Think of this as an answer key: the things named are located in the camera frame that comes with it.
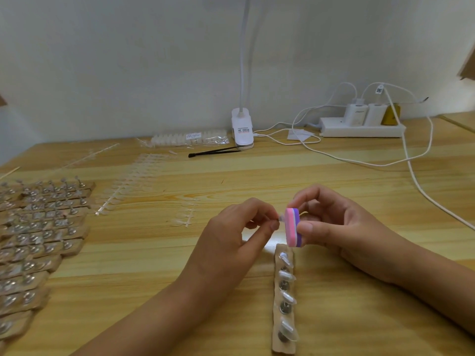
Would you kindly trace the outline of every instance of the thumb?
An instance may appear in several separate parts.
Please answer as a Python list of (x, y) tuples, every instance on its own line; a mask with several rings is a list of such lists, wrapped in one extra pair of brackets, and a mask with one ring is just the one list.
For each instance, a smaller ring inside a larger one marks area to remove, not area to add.
[(351, 238), (348, 227), (320, 221), (300, 221), (297, 232), (302, 235), (302, 246), (308, 244), (332, 244), (347, 247)]
[(279, 221), (270, 220), (264, 222), (256, 232), (241, 246), (241, 251), (252, 263), (258, 258), (267, 241), (280, 226)]

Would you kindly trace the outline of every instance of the fingernail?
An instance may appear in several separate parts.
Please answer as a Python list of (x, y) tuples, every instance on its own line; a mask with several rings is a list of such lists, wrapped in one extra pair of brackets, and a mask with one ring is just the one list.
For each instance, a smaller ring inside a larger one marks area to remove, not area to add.
[(271, 225), (270, 225), (270, 228), (273, 230), (273, 231), (277, 231), (280, 227), (280, 222), (279, 221), (272, 221)]
[(312, 228), (312, 224), (308, 222), (299, 222), (299, 224), (297, 225), (297, 231), (300, 233), (311, 233)]

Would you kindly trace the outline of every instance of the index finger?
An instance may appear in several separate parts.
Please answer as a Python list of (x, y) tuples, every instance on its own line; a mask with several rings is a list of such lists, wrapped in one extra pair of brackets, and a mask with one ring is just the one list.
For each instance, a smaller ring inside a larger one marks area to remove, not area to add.
[(295, 194), (294, 199), (287, 205), (288, 208), (300, 208), (304, 203), (317, 200), (323, 207), (329, 208), (335, 204), (346, 204), (347, 199), (332, 189), (315, 184)]
[(270, 203), (266, 203), (257, 198), (249, 198), (243, 203), (240, 203), (237, 205), (236, 211), (244, 223), (254, 220), (256, 217), (262, 218), (264, 215), (267, 216), (269, 220), (279, 219), (279, 214)]

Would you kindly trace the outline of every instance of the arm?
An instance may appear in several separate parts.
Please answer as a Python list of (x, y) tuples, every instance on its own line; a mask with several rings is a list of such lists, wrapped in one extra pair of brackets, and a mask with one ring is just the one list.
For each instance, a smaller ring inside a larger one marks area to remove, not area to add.
[[(206, 225), (175, 282), (71, 356), (165, 355), (241, 282), (272, 233), (279, 215), (249, 199)], [(245, 243), (244, 227), (258, 230)]]
[(302, 245), (327, 247), (362, 271), (403, 287), (475, 335), (475, 272), (413, 244), (364, 208), (321, 185), (288, 204)]

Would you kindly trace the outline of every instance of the person's left hand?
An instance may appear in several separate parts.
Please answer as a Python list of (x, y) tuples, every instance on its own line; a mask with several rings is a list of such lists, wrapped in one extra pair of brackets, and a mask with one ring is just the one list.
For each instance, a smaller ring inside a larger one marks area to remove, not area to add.
[[(274, 207), (257, 198), (226, 207), (210, 219), (188, 262), (175, 281), (211, 311), (247, 274), (272, 233), (279, 228)], [(248, 241), (242, 231), (258, 230)]]

